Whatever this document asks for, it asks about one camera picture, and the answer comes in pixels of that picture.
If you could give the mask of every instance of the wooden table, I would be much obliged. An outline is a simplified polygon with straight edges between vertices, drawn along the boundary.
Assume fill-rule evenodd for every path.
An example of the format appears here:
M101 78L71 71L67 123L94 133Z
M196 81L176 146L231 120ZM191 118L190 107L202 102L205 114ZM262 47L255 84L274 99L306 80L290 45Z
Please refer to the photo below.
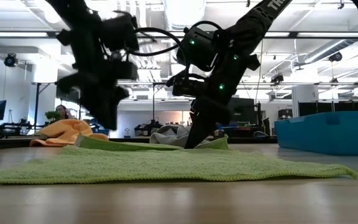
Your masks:
M232 147L358 171L358 157L324 156L274 144ZM50 158L60 150L1 149L0 168ZM358 223L358 180L0 186L0 223Z

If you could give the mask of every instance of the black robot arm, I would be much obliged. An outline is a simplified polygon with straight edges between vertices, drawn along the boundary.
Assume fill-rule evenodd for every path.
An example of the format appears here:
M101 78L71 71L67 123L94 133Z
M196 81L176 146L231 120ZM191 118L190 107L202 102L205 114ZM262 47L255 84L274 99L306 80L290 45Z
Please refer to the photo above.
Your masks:
M135 35L137 22L127 12L102 21L98 12L89 9L84 0L47 0L70 30L62 30L57 39L70 45L78 72L57 81L57 87L68 93L71 88L81 90L80 104L106 129L117 129L117 105L129 96L117 86L118 79L137 79L137 67L120 54L124 48L139 49Z
M211 41L218 58L210 76L203 83L204 92L197 93L192 102L191 118L193 125L186 148L194 148L216 129L216 123L229 124L231 115L227 109L232 95L247 68L256 70L260 63L251 53L273 24L274 20L291 3L291 0L264 0L252 8L237 23L226 30L218 30ZM184 38L195 39L195 36ZM177 80L183 88L186 80Z

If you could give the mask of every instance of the black cable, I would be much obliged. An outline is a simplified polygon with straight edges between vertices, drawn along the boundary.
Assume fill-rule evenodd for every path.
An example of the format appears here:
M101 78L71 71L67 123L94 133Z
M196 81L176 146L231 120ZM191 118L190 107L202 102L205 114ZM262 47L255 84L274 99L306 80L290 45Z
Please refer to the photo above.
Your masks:
M247 90L246 84L245 84L244 81L242 81L242 80L241 80L241 82L242 82L242 84L243 84L243 86L244 86L244 89L246 90L246 92L247 92L247 94L248 94L248 97L251 99L251 96L249 95L249 92L248 92L248 90Z
M160 50L158 52L151 52L151 53L140 53L140 52L130 52L130 54L132 55L135 55L135 56L140 56L140 57L151 57L151 56L156 56L156 55L160 55L160 54L164 54L164 53L167 53L175 48L179 47L177 44L175 44L174 46L172 47L169 47L167 49L164 49L164 50Z
M218 30L222 30L222 27L217 25L216 23L212 22L212 21L199 21L199 22L196 22L194 25L192 25L191 28L193 27L197 27L199 25L202 25L202 24L208 24L208 25L211 25L211 26L214 26L215 28L217 28Z
M140 52L136 52L133 49L130 49L128 47L126 47L126 42L124 42L124 49L129 52L132 55L135 56L140 56L140 57L150 57L150 56L156 56L159 54L163 54L166 53L170 50L173 50L177 47L179 47L179 49L181 50L182 54L183 54L183 61L185 63L186 69L185 69L185 80L188 79L188 74L189 74L189 69L190 69L190 65L187 64L187 60L186 60L186 50L184 48L184 46L181 44L180 40L178 39L178 37L175 37L173 34L171 34L169 31L163 30L163 29L159 29L159 28L155 28L155 27L142 27L142 28L138 28L137 30L135 30L135 34L138 32L158 32L160 34L164 34L167 37L171 38L173 41L175 41L177 44L169 47L165 50L161 50L158 52L152 52L152 53L140 53Z

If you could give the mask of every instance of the ceiling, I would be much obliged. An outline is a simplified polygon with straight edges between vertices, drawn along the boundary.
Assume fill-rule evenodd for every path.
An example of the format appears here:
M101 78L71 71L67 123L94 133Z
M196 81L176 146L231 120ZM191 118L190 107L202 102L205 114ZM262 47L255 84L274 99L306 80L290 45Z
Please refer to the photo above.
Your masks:
M158 27L166 30L178 30L186 23L193 24L200 18L213 21L223 28L236 23L250 8L246 7L246 1L237 0L94 0L89 1L88 6L94 10L102 11L110 8L121 9L136 14L140 26ZM251 0L251 8L260 0ZM343 9L337 9L339 0L293 0L280 17L273 23L270 31L355 31L358 26L358 10L352 1L344 1ZM45 6L43 0L0 0L0 31L48 31L61 30L66 25L56 18L50 8ZM210 26L201 26L204 30L213 30ZM358 70L358 42L340 50L343 59L331 64L329 61L319 60L310 65L303 66L304 70L295 70L294 62L301 60L324 45L334 43L329 39L265 39L255 53L258 53L262 62L256 71L246 71L245 82L270 81L270 77L276 73L282 73L287 81L297 82L328 82L332 77L338 77L340 82L358 81L358 73L344 74ZM157 44L145 46L142 51L156 51L167 48L168 39L159 39ZM68 75L70 65L74 62L69 47L62 47L55 39L15 39L0 38L0 49L5 47L37 47L43 53L28 53L22 60L36 63L38 57L48 57L61 65L60 76ZM139 80L164 81L174 75L180 66L174 65L170 54L159 55L150 58L132 57L138 66L160 68L158 72L142 70L139 72ZM195 73L203 73L196 68ZM348 92L356 86L346 86L340 91Z

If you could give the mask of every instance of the white wall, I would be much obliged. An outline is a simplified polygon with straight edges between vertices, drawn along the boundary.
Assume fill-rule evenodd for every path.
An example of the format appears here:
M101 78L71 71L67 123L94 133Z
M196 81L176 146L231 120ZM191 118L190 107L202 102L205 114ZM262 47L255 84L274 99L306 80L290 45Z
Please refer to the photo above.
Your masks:
M58 68L53 61L50 60L40 60L37 64L33 65L32 69L32 81L39 83L53 83L57 81ZM34 123L34 114L35 114L35 99L37 96L37 86L32 85L30 88L30 104L27 105L29 109L29 121ZM56 98L56 86L49 85L46 87L39 95L39 104L38 104L38 115L37 115L37 124L44 124L48 121L45 116L45 112L55 110L55 98Z
M111 138L122 138L126 128L131 130L133 137L133 128L138 124L145 123L152 117L152 102L151 101L123 101L118 107L118 131L112 132ZM266 112L266 118L269 118L270 129L274 128L274 121L278 119L278 111L284 109L292 109L291 101L271 101L261 102L261 110ZM166 117L172 119L171 121L180 122L176 119L175 111L184 111L183 121L189 118L190 102L171 103L171 102L158 102L155 104L155 117L160 117L162 124L165 124Z
M299 117L299 103L318 101L319 91L316 85L302 85L292 87L292 114Z
M155 111L155 118L161 123L187 122L190 117L189 111ZM153 118L152 111L118 111L117 131L110 131L110 138L123 138L126 135L125 129L129 129L131 137L135 137L134 128L139 124L149 123Z
M32 74L21 68L7 68L0 60L0 100L7 100L4 120L10 120L9 110L12 110L13 122L27 118L30 100L30 83Z
M292 102L282 102L282 101L271 101L263 102L260 104L260 109L266 111L266 118L270 122L270 131L274 128L274 121L278 119L278 111L284 109L292 109Z

